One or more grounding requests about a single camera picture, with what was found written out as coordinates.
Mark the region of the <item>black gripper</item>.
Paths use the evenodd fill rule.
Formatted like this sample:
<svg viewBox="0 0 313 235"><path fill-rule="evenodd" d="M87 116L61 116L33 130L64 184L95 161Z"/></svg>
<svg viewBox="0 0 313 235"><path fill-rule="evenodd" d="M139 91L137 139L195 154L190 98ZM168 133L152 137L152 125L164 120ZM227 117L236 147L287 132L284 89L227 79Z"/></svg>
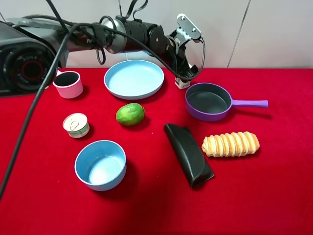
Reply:
<svg viewBox="0 0 313 235"><path fill-rule="evenodd" d="M199 75L199 68L191 66L186 58L186 44L191 37L182 28L177 28L170 35L166 35L167 51L169 53L169 67L179 75L182 82L193 80Z"/></svg>

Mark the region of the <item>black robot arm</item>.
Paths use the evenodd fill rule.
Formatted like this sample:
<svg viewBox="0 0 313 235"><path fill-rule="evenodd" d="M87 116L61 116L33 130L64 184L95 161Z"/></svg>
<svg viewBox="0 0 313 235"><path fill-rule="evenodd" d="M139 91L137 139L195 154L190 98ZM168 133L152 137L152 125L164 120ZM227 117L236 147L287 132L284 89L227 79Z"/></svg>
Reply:
<svg viewBox="0 0 313 235"><path fill-rule="evenodd" d="M55 17L30 15L0 24L0 94L33 94L52 65L64 68L71 52L94 49L100 53L143 51L156 58L184 82L200 70L186 58L189 41L202 42L201 31L184 15L166 35L160 25L124 17L103 16L97 23L59 22Z"/></svg>

